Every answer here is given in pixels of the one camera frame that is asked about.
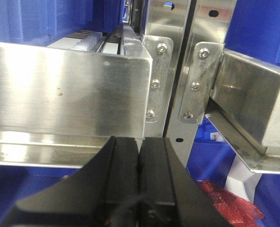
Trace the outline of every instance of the metal bracket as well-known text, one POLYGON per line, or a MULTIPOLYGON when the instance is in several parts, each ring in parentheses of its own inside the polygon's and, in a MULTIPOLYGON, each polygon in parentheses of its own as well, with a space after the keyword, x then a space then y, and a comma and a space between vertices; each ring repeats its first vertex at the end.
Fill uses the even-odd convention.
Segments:
POLYGON ((174 43, 153 35, 143 35, 141 40, 153 59, 146 122, 154 123, 159 119, 174 43))
POLYGON ((223 48, 224 44, 208 42, 195 45, 179 113, 181 122, 202 122, 223 48))

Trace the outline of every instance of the blue plastic container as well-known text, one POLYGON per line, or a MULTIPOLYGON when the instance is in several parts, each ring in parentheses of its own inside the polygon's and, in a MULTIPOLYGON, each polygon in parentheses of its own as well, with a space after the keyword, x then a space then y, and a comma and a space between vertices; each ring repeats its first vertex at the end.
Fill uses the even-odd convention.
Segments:
POLYGON ((212 140, 211 135, 215 132, 215 127, 204 118, 199 125, 186 169, 197 182, 210 179, 224 187, 236 154, 226 142, 212 140))
POLYGON ((81 29, 113 32, 124 0, 0 0, 0 42, 46 46, 81 29))
POLYGON ((267 227, 280 227, 280 175, 264 174, 257 187, 254 203, 260 208, 267 227))
POLYGON ((226 48, 280 66, 280 1, 238 0, 226 48))
POLYGON ((76 169, 0 166, 0 223, 15 201, 71 175, 76 169))

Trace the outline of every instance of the red bubble wrap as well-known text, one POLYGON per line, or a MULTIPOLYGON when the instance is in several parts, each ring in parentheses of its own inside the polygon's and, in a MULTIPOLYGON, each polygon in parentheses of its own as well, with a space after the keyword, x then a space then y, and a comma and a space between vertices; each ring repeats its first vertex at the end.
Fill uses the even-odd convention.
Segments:
POLYGON ((251 202, 227 191, 210 180, 199 186, 208 195, 216 209, 235 227, 259 227, 254 221, 264 218, 251 202))

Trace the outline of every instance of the hex socket screw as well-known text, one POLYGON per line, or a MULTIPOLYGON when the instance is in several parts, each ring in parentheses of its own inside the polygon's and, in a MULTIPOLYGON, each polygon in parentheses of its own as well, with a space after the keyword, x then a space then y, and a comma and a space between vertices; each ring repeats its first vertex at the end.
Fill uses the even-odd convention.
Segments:
POLYGON ((155 112, 153 110, 148 110, 146 112, 146 118, 147 119, 152 119, 155 116, 155 112))
POLYGON ((200 88, 201 88, 200 83, 198 83, 198 82, 193 82, 193 83, 192 83, 192 86, 191 86, 191 90, 192 90, 192 91, 199 91, 200 88))
POLYGON ((202 48, 199 51, 199 58, 202 60, 207 59, 209 55, 210 55, 210 51, 207 48, 202 48))
POLYGON ((167 51, 167 45, 165 43, 159 43, 157 46, 158 54, 164 54, 167 51))
POLYGON ((184 114, 184 119, 186 119, 187 121, 189 121, 192 118, 193 118, 192 112, 188 111, 184 114))
POLYGON ((160 87, 160 81, 159 81, 158 79, 153 79, 153 80, 151 81, 150 87, 151 87, 152 89, 157 89, 157 88, 159 88, 159 87, 160 87))

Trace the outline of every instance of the bolt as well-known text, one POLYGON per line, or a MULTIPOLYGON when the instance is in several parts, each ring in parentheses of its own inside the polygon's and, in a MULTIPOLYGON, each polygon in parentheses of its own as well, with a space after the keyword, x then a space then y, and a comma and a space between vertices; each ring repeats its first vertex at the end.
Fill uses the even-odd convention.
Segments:
POLYGON ((193 118, 193 114, 192 112, 188 111, 184 114, 184 119, 186 119, 187 121, 193 118))
POLYGON ((148 214, 151 219, 154 219, 156 217, 156 213, 154 210, 148 210, 148 214))
POLYGON ((154 113, 153 110, 148 110, 148 111, 146 112, 146 118, 147 118, 147 119, 152 119, 154 116, 155 116, 155 113, 154 113))
POLYGON ((209 55, 210 55, 210 51, 207 48, 202 48, 199 51, 199 58, 202 60, 207 59, 209 55))
POLYGON ((151 84, 150 84, 150 87, 153 88, 153 89, 157 89, 160 87, 160 81, 158 79, 153 79, 151 84))
POLYGON ((200 90, 200 83, 193 82, 191 86, 192 91, 199 91, 200 90))
POLYGON ((164 54, 167 51, 167 45, 165 43, 159 43, 157 46, 157 51, 159 54, 164 54))

